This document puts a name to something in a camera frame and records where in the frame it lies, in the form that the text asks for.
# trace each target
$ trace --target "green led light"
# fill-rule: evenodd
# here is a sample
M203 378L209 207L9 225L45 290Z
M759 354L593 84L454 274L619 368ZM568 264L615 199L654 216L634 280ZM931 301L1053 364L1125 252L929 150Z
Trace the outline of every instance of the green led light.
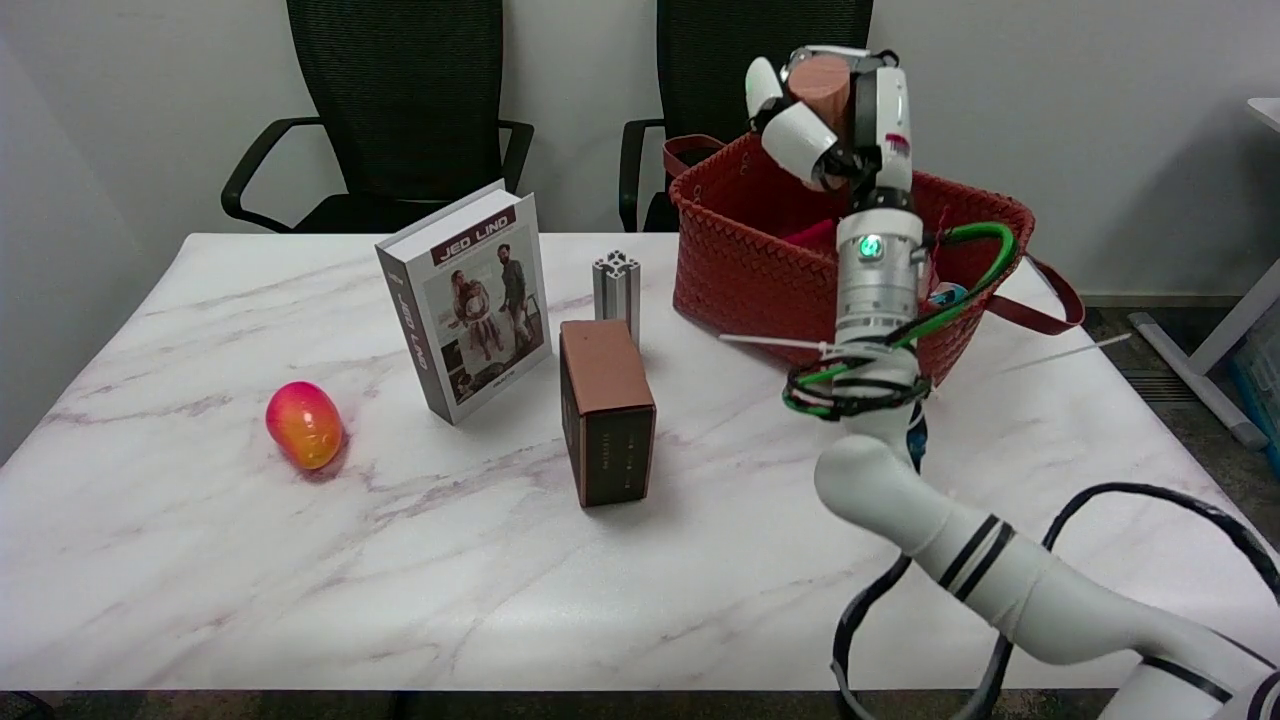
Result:
M884 251L878 234L869 234L858 243L858 254L863 258L879 258Z

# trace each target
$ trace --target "chair armrest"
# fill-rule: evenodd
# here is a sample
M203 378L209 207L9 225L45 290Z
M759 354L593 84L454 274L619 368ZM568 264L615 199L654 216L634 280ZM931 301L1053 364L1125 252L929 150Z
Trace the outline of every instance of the chair armrest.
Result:
M271 147L275 147L275 143L284 137L284 133L297 126L317 124L320 124L320 118L285 118L266 126L262 135L257 136L257 140L253 141L253 145L248 146L248 151L244 152L241 161L236 164L232 177L227 178L227 184L223 186L223 211L237 220L262 225L273 232L289 232L289 225L241 208L241 197L243 197L244 188L248 186L248 181L253 178L253 173L257 172L259 165L266 159Z
M640 152L644 150L644 133L649 128L664 127L662 118L631 120L622 128L622 156L618 160L618 217L622 229L636 232L640 223L636 196L640 193Z
M502 179L507 183L507 192L515 195L520 186L520 176L525 172L529 145L534 141L534 126L515 120L498 120L498 127L511 131L511 138L507 141L507 156L502 159Z

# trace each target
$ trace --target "book spine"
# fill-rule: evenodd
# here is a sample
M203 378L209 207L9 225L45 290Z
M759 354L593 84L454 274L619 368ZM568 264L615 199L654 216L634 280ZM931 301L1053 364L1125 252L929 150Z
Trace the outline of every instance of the book spine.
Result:
M378 261L383 266L383 277L387 278L387 290L390 291L392 302L396 305L396 316L401 320L404 342L408 343L408 354L417 370L419 384L422 386L422 395L426 396L426 405L435 414L448 419L451 413L448 400L444 397L445 388L435 369L431 347L426 343L428 331L426 325L422 324L422 311L417 306L417 296L410 284L408 266L392 258L381 247L376 247L376 250Z

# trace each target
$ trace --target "chair backrest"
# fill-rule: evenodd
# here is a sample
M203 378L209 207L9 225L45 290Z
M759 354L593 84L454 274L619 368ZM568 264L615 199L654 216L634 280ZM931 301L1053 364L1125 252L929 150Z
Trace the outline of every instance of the chair backrest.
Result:
M454 200L502 177L502 0L288 0L349 192Z
M667 137L746 132L742 82L801 45L865 47L872 0L658 0L658 86Z

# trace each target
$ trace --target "person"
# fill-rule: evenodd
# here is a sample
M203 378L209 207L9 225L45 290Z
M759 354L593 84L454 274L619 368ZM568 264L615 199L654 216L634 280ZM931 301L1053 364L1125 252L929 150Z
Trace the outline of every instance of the person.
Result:
M462 270L454 270L449 277L453 282L453 314L458 318L453 323L463 323L471 336L471 348L484 352L485 361L493 360L492 347L498 352L504 350L502 333L498 324L493 322L493 313L489 311L489 291L480 281L467 282Z
M506 242L498 246L498 261L502 263L502 287L504 297L498 311L507 311L511 318L511 329L516 334L516 342L527 343L534 337L534 328L529 322L529 291L525 286L525 268L520 260L511 259L511 246Z

